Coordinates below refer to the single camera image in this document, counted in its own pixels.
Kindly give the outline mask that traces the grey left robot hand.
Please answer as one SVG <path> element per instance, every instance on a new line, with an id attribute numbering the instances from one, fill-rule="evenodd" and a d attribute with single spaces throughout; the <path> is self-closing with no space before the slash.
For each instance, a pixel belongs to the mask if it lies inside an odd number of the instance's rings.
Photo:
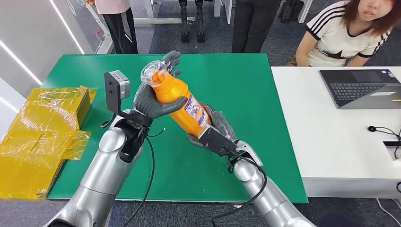
<path id="1" fill-rule="evenodd" d="M 180 56 L 180 51 L 172 50 L 162 58 L 162 61 L 169 65 L 168 69 L 173 77 L 181 73 L 181 70 L 173 71 L 174 67 L 180 63 Z M 133 107 L 147 118 L 156 119 L 181 109 L 187 101 L 187 97 L 181 96 L 170 103 L 163 104 L 157 100 L 155 91 L 150 85 L 141 83 L 136 91 Z"/>

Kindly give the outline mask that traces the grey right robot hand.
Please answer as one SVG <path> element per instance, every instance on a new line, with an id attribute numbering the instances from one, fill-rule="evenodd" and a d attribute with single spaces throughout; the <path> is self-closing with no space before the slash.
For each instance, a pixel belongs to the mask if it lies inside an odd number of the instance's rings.
<path id="1" fill-rule="evenodd" d="M 222 156 L 232 157 L 232 151 L 237 148 L 238 138 L 231 125 L 221 111 L 213 109 L 209 104 L 201 104 L 207 111 L 211 125 L 208 125 L 200 136 L 187 134 L 186 137 L 191 144 L 207 149 Z"/>

